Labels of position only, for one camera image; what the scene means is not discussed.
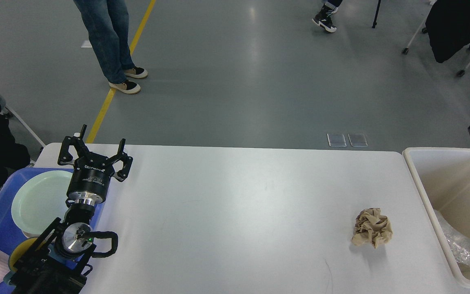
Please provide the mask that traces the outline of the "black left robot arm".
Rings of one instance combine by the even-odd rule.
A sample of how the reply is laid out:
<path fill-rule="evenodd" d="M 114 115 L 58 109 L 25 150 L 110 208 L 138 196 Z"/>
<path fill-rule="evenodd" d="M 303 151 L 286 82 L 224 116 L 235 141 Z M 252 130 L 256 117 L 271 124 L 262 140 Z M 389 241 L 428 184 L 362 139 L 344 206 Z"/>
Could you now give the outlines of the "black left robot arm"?
<path fill-rule="evenodd" d="M 14 294 L 78 294 L 93 266 L 91 258 L 110 257 L 119 246 L 111 231 L 94 231 L 90 222 L 98 204 L 106 201 L 112 178 L 123 182 L 133 158 L 125 151 L 125 139 L 111 157 L 91 152 L 83 137 L 66 136 L 60 147 L 59 165 L 73 166 L 67 189 L 67 212 L 56 218 L 32 243 L 21 243 L 9 259 L 5 282 Z"/>

